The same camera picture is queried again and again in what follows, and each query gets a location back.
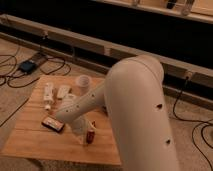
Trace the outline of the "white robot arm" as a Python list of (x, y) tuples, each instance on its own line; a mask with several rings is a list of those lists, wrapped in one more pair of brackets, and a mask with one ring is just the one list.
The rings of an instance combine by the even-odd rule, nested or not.
[(97, 87), (59, 109), (56, 118), (70, 124), (104, 105), (124, 171), (180, 171), (163, 78), (162, 64), (152, 56), (123, 59)]

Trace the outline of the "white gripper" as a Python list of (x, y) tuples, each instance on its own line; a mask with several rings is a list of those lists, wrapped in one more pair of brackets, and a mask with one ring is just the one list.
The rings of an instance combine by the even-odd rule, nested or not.
[(70, 124), (70, 128), (76, 136), (83, 135), (83, 145), (86, 146), (87, 145), (86, 133), (92, 129), (96, 130), (96, 123), (95, 121), (90, 122), (86, 117), (81, 116)]

